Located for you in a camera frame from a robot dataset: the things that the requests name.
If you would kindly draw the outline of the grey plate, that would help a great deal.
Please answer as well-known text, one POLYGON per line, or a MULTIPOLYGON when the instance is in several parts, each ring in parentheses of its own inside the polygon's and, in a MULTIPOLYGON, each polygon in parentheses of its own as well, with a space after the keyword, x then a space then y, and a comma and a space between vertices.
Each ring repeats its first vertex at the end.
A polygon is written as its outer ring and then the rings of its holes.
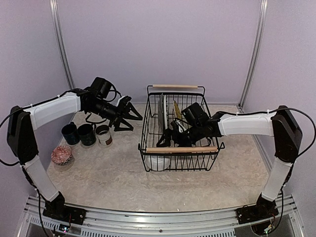
POLYGON ((158 125, 162 131, 165 130, 164 99, 165 99, 165 95, 162 93, 158 101, 158 125))

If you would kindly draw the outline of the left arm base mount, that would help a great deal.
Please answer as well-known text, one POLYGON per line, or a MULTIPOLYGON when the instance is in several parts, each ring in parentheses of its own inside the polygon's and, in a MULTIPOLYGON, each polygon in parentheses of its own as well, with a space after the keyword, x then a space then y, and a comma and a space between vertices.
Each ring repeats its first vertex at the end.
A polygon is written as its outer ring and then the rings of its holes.
POLYGON ((46 207, 43 211, 43 215, 54 220, 83 225, 86 210, 72 206, 64 206, 62 210, 58 212, 57 210, 46 207))

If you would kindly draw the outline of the navy blue mug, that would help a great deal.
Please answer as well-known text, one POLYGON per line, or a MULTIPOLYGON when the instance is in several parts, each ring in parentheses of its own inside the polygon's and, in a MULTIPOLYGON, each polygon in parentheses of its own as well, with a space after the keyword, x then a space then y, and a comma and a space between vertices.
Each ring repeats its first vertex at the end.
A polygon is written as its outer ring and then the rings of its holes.
POLYGON ((65 138, 65 141, 67 142, 67 144, 71 146, 76 145, 77 143, 80 142, 77 126, 75 125, 74 122, 70 122, 69 124, 65 125, 62 128, 61 133, 63 137, 65 138))

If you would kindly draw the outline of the white cup with wood band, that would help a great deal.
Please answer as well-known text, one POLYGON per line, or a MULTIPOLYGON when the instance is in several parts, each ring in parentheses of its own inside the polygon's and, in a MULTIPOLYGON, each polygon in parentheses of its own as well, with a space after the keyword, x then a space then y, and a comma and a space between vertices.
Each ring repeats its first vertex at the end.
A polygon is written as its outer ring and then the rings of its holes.
POLYGON ((113 139, 108 125, 100 125, 96 127, 95 134, 98 139, 99 145, 105 147, 112 144, 113 139))

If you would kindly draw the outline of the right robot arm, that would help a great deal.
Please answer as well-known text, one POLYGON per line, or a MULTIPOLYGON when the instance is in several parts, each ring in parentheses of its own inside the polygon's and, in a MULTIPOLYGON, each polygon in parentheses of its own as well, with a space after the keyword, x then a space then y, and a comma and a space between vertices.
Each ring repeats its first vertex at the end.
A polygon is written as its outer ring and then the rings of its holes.
POLYGON ((275 208, 275 199, 291 175, 293 164, 298 158, 302 131, 294 116, 286 106, 272 111, 249 114, 217 112, 210 117, 198 103, 193 103, 182 111, 185 128, 179 119, 166 128, 153 153, 205 153, 215 152, 216 148, 196 148, 195 143, 203 138, 230 135, 265 135, 275 141, 275 161, 269 178, 252 206, 252 214, 263 219, 275 208))

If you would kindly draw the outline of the dark green mug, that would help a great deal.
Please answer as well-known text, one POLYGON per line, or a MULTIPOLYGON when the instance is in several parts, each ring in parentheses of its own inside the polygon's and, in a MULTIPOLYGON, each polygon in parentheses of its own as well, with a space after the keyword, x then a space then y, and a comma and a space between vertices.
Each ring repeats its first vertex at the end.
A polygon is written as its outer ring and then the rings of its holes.
POLYGON ((78 127, 78 135, 84 146, 92 146, 96 142, 93 126, 85 123, 78 127))

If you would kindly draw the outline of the gold patterned plate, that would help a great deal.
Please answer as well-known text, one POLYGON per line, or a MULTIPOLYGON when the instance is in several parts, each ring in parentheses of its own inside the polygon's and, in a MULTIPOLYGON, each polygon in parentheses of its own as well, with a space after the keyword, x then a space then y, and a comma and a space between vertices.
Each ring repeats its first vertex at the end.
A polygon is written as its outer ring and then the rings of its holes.
POLYGON ((175 118, 178 119, 179 121, 183 121, 182 118, 182 113, 179 109, 178 103, 174 100, 173 101, 173 110, 174 110, 174 114, 175 114, 175 118))

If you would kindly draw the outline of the blue white patterned bowl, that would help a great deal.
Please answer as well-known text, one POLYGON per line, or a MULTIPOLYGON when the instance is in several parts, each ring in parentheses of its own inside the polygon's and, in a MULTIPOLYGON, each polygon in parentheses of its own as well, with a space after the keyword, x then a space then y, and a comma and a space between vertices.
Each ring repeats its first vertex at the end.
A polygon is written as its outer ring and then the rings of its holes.
POLYGON ((51 153, 51 161, 56 165, 66 165, 72 158, 72 148, 68 145, 60 145, 51 153))

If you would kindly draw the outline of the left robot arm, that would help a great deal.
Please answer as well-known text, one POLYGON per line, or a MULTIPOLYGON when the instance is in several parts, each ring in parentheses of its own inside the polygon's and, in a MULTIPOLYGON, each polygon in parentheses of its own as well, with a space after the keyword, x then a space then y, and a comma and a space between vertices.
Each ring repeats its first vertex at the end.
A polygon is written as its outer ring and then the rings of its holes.
POLYGON ((96 77, 85 89, 75 88, 24 108, 15 106, 8 116, 7 143, 30 184, 43 196, 46 211, 60 220, 69 215, 69 208, 41 163, 34 131, 51 121, 81 111, 109 120, 109 126, 113 126, 115 131, 132 131, 133 126, 128 120, 142 120, 142 116, 131 104, 129 96, 119 98, 118 103, 112 105, 106 99, 112 89, 111 82, 96 77))

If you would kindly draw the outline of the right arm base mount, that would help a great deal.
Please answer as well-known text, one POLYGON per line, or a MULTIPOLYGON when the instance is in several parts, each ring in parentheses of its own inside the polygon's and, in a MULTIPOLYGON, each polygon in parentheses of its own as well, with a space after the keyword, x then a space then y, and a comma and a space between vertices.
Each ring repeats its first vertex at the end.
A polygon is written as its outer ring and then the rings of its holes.
POLYGON ((236 209, 239 224, 245 224, 274 217, 279 214, 276 201, 269 201, 259 195, 254 205, 245 205, 236 209))

